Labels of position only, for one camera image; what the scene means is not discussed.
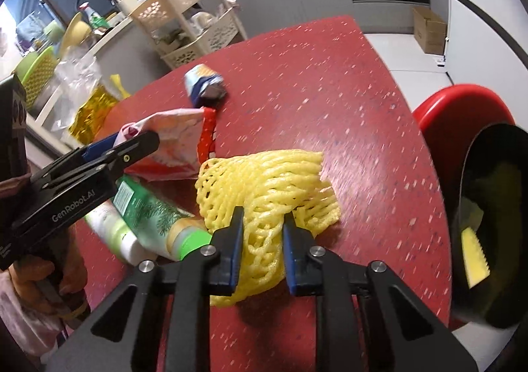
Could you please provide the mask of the hand in orange glove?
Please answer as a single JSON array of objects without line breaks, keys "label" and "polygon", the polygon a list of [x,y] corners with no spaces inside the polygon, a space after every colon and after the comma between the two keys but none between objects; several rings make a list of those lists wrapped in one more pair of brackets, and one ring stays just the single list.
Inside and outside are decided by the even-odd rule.
[{"label": "hand in orange glove", "polygon": [[[29,183],[29,174],[1,181],[1,246],[7,245],[11,226],[19,210],[16,196]],[[88,271],[75,238],[75,228],[68,229],[67,247],[62,265],[62,280],[58,291],[64,296],[83,290],[88,281]],[[28,254],[1,270],[1,316],[14,318],[29,311],[46,316],[57,314],[56,308],[45,297],[38,283],[54,272],[54,263]]]}]

